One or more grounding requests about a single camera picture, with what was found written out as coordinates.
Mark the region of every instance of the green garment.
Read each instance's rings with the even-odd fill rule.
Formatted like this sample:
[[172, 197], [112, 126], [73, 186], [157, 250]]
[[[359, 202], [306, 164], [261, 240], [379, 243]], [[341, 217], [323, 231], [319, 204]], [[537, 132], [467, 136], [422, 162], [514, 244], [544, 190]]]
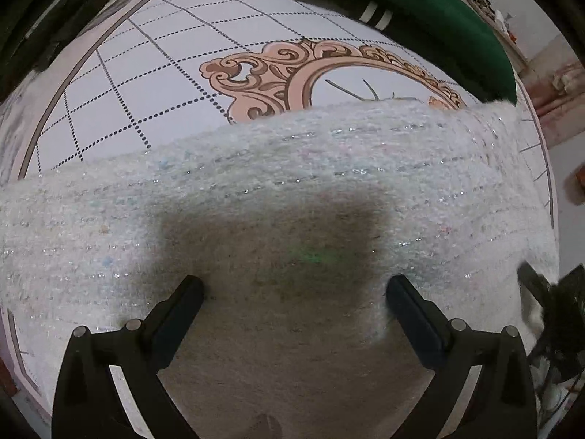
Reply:
[[516, 104], [514, 70], [492, 29], [461, 0], [333, 0], [447, 73], [482, 102]]

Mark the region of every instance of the white fuzzy fabric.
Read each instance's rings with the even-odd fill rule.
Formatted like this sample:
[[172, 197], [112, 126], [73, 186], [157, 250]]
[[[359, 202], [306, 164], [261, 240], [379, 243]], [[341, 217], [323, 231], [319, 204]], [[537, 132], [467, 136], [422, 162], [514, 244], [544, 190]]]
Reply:
[[207, 299], [160, 377], [201, 437], [259, 416], [263, 437], [390, 437], [429, 381], [387, 312], [393, 274], [533, 344], [516, 268], [555, 279], [558, 253], [515, 120], [337, 106], [18, 182], [0, 194], [2, 302], [51, 399], [75, 325], [117, 329], [197, 275]]

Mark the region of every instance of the wall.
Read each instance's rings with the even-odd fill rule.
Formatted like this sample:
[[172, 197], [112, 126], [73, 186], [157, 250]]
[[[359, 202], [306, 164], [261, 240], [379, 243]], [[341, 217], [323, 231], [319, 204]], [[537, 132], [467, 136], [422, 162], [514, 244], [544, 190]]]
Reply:
[[518, 38], [517, 45], [527, 59], [532, 59], [561, 32], [534, 0], [490, 0], [491, 7], [510, 13], [510, 30]]
[[558, 196], [560, 275], [585, 263], [585, 195], [574, 173], [585, 163], [585, 132], [549, 151]]

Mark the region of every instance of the decorative floral motif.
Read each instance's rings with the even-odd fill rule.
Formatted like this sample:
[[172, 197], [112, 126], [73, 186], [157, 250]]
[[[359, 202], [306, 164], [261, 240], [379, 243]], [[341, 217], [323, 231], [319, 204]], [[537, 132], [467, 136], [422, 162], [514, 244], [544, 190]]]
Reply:
[[319, 77], [347, 66], [366, 66], [402, 74], [438, 96], [438, 99], [431, 97], [434, 100], [429, 99], [429, 104], [449, 109], [465, 106], [459, 94], [447, 84], [375, 45], [356, 48], [340, 41], [308, 39], [271, 42], [261, 53], [239, 52], [216, 58], [203, 63], [200, 71], [215, 90], [235, 99], [229, 115], [244, 122], [310, 107], [311, 92]]

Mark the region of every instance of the brown border line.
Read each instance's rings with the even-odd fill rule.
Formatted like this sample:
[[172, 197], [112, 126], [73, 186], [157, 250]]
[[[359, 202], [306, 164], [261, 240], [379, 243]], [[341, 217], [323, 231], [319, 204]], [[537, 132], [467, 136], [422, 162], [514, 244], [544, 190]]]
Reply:
[[119, 18], [119, 20], [116, 21], [116, 23], [114, 23], [106, 32], [104, 32], [103, 35], [101, 35], [99, 37], [99, 39], [86, 52], [86, 54], [79, 60], [79, 62], [77, 64], [75, 64], [75, 67], [71, 70], [71, 72], [69, 73], [69, 75], [63, 81], [63, 83], [59, 86], [59, 89], [57, 89], [57, 92], [53, 96], [53, 99], [51, 99], [51, 102], [49, 103], [47, 109], [43, 113], [43, 116], [40, 118], [39, 123], [37, 125], [37, 128], [34, 131], [32, 138], [30, 139], [29, 146], [28, 146], [28, 148], [26, 150], [26, 153], [24, 154], [24, 159], [22, 161], [22, 165], [20, 166], [20, 171], [18, 172], [17, 180], [24, 179], [24, 176], [26, 175], [26, 170], [28, 170], [28, 167], [29, 167], [29, 164], [30, 164], [30, 159], [33, 156], [34, 146], [36, 145], [37, 140], [39, 140], [40, 133], [43, 131], [43, 127], [45, 126], [45, 123], [47, 122], [47, 119], [51, 115], [51, 112], [55, 108], [55, 105], [57, 105], [57, 102], [59, 101], [59, 98], [61, 97], [61, 94], [65, 91], [67, 85], [73, 80], [73, 78], [75, 77], [75, 75], [79, 72], [79, 70], [81, 69], [81, 67], [90, 58], [90, 56], [98, 48], [98, 46], [100, 44], [102, 44], [106, 40], [106, 38], [108, 36], [110, 36], [114, 32], [114, 30], [116, 28], [118, 28], [124, 21], [126, 21], [139, 8], [141, 8], [142, 6], [144, 6], [149, 1], [150, 0], [141, 0], [138, 3], [136, 3], [132, 8], [130, 8], [127, 12], [125, 12]]
[[556, 193], [553, 193], [553, 190], [552, 190], [551, 169], [550, 169], [549, 164], [548, 164], [548, 157], [546, 156], [547, 151], [548, 151], [548, 149], [546, 148], [546, 141], [542, 135], [542, 130], [540, 129], [540, 120], [539, 120], [538, 116], [536, 115], [536, 113], [534, 112], [534, 109], [532, 107], [532, 101], [530, 100], [530, 98], [528, 97], [528, 94], [526, 93], [524, 83], [520, 80], [520, 78], [516, 79], [516, 81], [520, 83], [520, 90], [522, 90], [522, 94], [524, 95], [524, 99], [525, 99], [526, 104], [528, 106], [528, 110], [530, 111], [530, 114], [532, 115], [532, 121], [534, 122], [534, 125], [536, 128], [536, 133], [538, 134], [538, 139], [540, 140], [540, 149], [542, 150], [542, 158], [545, 159], [546, 178], [548, 179], [548, 184], [549, 184], [549, 200], [551, 202], [549, 205], [549, 208], [550, 208], [549, 211], [551, 212], [551, 226], [554, 229], [555, 228], [555, 211], [554, 211], [553, 197], [556, 195]]

